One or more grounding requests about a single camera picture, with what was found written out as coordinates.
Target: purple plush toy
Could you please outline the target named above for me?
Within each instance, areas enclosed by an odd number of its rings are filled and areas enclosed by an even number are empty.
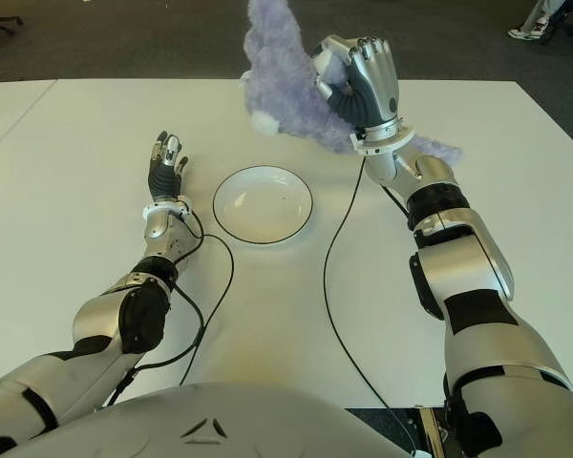
[[[250,0],[252,27],[244,50],[251,70],[243,75],[246,107],[253,125],[268,135],[312,137],[335,153],[354,153],[354,127],[339,117],[318,93],[312,59],[304,50],[301,32],[287,0]],[[332,58],[323,80],[346,87],[344,65]],[[450,165],[461,158],[458,148],[416,135],[412,143]]]

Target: gray carpet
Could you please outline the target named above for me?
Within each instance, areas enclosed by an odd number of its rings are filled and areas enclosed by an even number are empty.
[[[573,138],[573,48],[506,31],[533,0],[291,0],[312,49],[325,35],[391,40],[401,78],[515,80]],[[0,0],[0,81],[224,78],[247,68],[245,0]]]

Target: robotic hand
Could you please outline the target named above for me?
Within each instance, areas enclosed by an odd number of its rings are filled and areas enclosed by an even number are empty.
[[[99,409],[124,375],[163,337],[177,263],[197,243],[175,171],[179,140],[161,133],[153,147],[144,209],[146,250],[132,271],[74,318],[74,348],[36,357],[0,379],[0,454]]]
[[[325,81],[335,59],[346,68],[346,88]],[[357,128],[350,136],[356,151],[365,156],[384,155],[412,140],[414,131],[402,126],[398,117],[399,86],[386,40],[346,40],[331,35],[317,48],[313,63],[320,94],[338,115]],[[392,169],[389,179],[394,174]]]
[[[410,259],[423,307],[446,323],[448,418],[467,456],[573,456],[573,385],[547,343],[510,306],[514,280],[452,169],[423,154],[397,117],[398,88],[384,40],[330,36],[315,58],[317,87],[359,128],[368,175],[394,188],[418,251]],[[333,56],[350,94],[323,81]]]

